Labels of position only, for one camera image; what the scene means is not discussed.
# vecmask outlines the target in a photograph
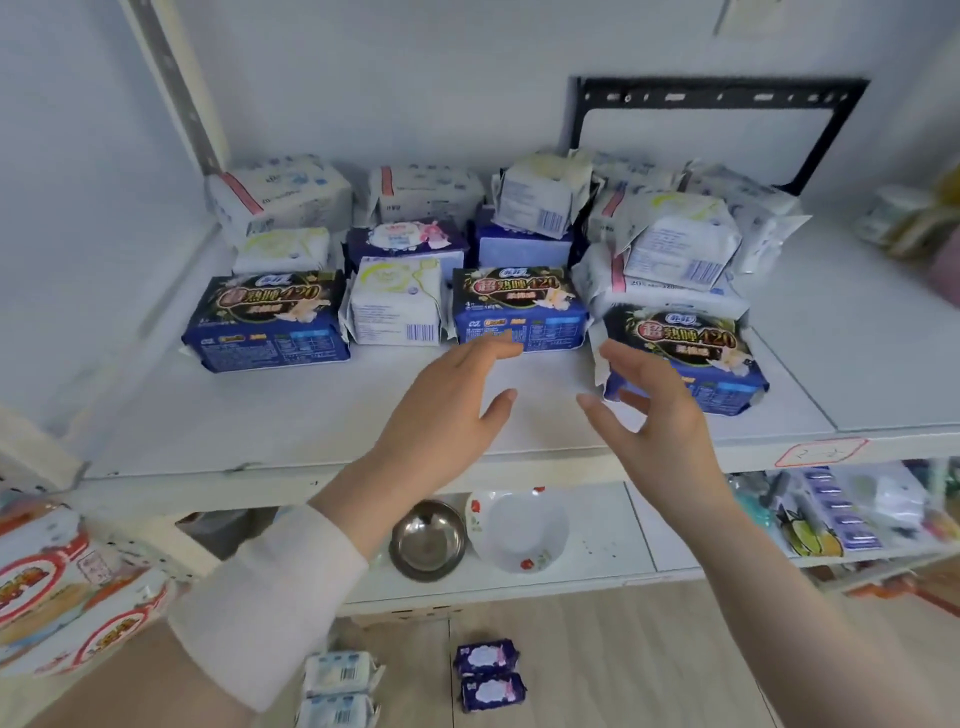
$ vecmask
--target white sleeve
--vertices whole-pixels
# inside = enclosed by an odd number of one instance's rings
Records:
[[[211,680],[262,713],[322,644],[366,570],[367,560],[336,525],[300,506],[240,546],[167,620]]]

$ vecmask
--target hand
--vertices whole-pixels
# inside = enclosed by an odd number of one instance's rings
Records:
[[[507,423],[516,389],[498,394],[481,415],[484,384],[497,359],[522,352],[510,334],[451,349],[420,372],[368,457],[414,483],[413,502],[443,488],[487,451]]]
[[[577,401],[643,497],[682,535],[695,514],[735,506],[704,413],[674,368],[659,356],[612,339],[603,343],[600,353],[649,395],[620,390],[620,399],[647,420],[640,432],[631,432],[598,397],[577,395]]]

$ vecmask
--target forearm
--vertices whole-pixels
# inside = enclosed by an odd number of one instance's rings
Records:
[[[770,537],[731,506],[683,535],[784,725],[939,725]]]

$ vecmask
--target right hand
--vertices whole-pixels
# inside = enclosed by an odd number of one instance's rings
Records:
[[[647,416],[639,432],[624,427],[595,395],[577,402],[597,434],[610,446],[640,494],[676,530],[684,531],[698,514],[716,516],[716,508],[736,505],[720,471],[707,419],[670,364],[608,339],[600,353],[627,381],[646,392],[622,388],[621,401]]]

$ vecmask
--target blue sanitary pad package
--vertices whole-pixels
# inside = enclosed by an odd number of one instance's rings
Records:
[[[460,684],[464,713],[488,711],[518,705],[527,697],[527,688],[515,672],[493,677],[468,677]]]
[[[495,675],[500,672],[513,672],[519,657],[520,653],[510,640],[461,644],[457,647],[453,666],[461,677]]]

